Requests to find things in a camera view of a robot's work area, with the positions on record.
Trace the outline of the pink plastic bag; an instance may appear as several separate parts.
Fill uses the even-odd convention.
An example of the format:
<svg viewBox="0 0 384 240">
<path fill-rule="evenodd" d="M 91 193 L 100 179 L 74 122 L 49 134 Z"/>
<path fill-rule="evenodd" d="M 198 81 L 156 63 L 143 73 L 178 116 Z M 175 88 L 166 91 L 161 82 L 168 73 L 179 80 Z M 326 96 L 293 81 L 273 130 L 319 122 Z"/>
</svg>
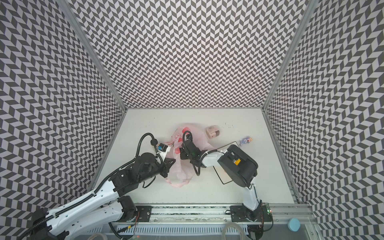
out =
<svg viewBox="0 0 384 240">
<path fill-rule="evenodd" d="M 193 124 L 183 124 L 167 142 L 171 147 L 168 158 L 175 159 L 166 182 L 173 188 L 187 185 L 196 176 L 196 164 L 203 152 L 213 150 L 206 133 Z"/>
</svg>

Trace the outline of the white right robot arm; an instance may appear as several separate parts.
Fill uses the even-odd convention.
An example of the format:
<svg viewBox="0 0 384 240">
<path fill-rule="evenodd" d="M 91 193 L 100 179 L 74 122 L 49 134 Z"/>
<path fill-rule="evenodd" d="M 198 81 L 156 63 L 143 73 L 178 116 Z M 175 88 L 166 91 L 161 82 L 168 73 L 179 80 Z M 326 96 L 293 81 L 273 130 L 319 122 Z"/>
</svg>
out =
<svg viewBox="0 0 384 240">
<path fill-rule="evenodd" d="M 230 145 L 225 151 L 200 150 L 193 142 L 191 131 L 183 132 L 181 154 L 183 160 L 190 160 L 197 176 L 202 168 L 219 166 L 224 169 L 232 182 L 242 188 L 244 210 L 240 216 L 245 216 L 248 221 L 264 222 L 263 202 L 256 190 L 256 176 L 258 164 L 237 145 Z"/>
</svg>

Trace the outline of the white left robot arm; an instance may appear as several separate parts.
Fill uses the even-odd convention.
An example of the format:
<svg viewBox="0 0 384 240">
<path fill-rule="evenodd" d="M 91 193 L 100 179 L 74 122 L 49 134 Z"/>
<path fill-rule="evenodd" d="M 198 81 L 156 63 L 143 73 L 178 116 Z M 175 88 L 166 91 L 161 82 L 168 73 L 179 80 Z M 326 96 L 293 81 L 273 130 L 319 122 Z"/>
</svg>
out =
<svg viewBox="0 0 384 240">
<path fill-rule="evenodd" d="M 69 240 L 94 226 L 138 219 L 138 210 L 128 193 L 156 176 L 168 176 L 176 162 L 168 159 L 171 147 L 158 143 L 153 134 L 140 140 L 133 160 L 112 171 L 93 190 L 55 209 L 38 209 L 32 214 L 32 226 L 19 240 Z"/>
</svg>

